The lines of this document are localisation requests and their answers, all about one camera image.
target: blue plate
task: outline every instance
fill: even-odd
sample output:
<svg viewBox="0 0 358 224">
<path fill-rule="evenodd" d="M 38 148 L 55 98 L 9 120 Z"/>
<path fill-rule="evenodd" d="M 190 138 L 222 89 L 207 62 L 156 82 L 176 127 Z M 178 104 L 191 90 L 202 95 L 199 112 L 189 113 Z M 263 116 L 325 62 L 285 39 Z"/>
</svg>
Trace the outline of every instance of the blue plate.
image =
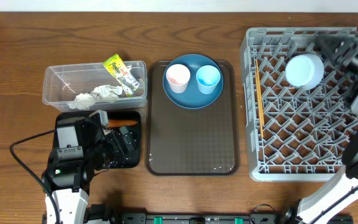
<svg viewBox="0 0 358 224">
<path fill-rule="evenodd" d="M 176 64 L 184 65 L 190 70 L 189 84 L 183 93 L 174 93 L 171 90 L 166 78 L 168 68 Z M 196 80 L 197 70 L 205 65 L 212 65 L 216 67 L 221 74 L 221 80 L 215 90 L 208 95 L 202 94 L 199 91 Z M 210 58 L 198 54 L 188 54 L 176 58 L 165 69 L 164 76 L 162 78 L 162 85 L 168 98 L 170 98 L 172 102 L 176 103 L 178 106 L 186 109 L 200 109 L 210 105 L 219 97 L 223 89 L 223 76 L 219 66 L 216 65 L 216 63 Z"/>
</svg>

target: cup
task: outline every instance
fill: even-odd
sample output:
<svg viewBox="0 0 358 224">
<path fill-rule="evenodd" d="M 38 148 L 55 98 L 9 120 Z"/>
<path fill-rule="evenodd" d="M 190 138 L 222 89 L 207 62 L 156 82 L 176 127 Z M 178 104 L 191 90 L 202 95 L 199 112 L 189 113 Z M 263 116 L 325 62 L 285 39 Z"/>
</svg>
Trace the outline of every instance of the cup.
<svg viewBox="0 0 358 224">
<path fill-rule="evenodd" d="M 215 90 L 221 80 L 221 72 L 214 66 L 205 65 L 198 69 L 196 79 L 199 91 L 207 95 Z"/>
<path fill-rule="evenodd" d="M 285 67 L 285 79 L 294 87 L 303 86 L 305 90 L 316 87 L 323 79 L 324 65 L 314 54 L 293 57 Z"/>
<path fill-rule="evenodd" d="M 190 80 L 190 70 L 181 64 L 172 65 L 167 70 L 167 80 L 174 93 L 183 93 Z"/>
</svg>

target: transparent bin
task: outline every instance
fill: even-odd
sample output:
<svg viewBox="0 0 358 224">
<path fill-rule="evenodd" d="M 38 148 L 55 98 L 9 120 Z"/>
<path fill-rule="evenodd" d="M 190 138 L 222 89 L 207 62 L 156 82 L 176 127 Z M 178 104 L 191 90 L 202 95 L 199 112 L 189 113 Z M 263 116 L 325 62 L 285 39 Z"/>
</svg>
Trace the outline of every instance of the transparent bin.
<svg viewBox="0 0 358 224">
<path fill-rule="evenodd" d="M 116 100 L 91 100 L 94 102 L 88 110 L 115 110 L 138 108 L 146 105 L 147 70 L 143 61 L 127 61 L 125 66 L 140 83 L 132 97 L 123 92 Z M 102 63 L 86 63 L 75 65 L 57 65 L 48 67 L 44 77 L 42 101 L 62 112 L 78 111 L 71 109 L 76 95 L 89 93 L 101 85 L 119 86 L 118 81 L 106 70 Z"/>
</svg>

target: yellow snack package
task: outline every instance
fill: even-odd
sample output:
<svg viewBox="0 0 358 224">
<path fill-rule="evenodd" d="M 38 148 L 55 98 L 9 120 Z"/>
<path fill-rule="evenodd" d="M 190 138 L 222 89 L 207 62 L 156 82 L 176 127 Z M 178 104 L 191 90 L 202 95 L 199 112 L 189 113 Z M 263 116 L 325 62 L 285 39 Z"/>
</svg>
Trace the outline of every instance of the yellow snack package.
<svg viewBox="0 0 358 224">
<path fill-rule="evenodd" d="M 107 71 L 109 71 L 109 73 L 121 84 L 126 95 L 131 97 L 139 87 L 139 82 L 137 82 L 129 69 L 124 65 L 124 62 L 118 56 L 118 54 L 115 54 L 107 59 L 105 62 L 103 62 L 103 65 Z"/>
</svg>

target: white wall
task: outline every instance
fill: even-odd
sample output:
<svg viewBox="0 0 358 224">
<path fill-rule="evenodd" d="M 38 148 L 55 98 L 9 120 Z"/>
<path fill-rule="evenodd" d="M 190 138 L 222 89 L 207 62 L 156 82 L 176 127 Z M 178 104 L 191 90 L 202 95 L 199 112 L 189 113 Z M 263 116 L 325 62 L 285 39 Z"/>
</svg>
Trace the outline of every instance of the white wall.
<svg viewBox="0 0 358 224">
<path fill-rule="evenodd" d="M 358 12 L 358 0 L 0 0 L 0 11 Z"/>
</svg>

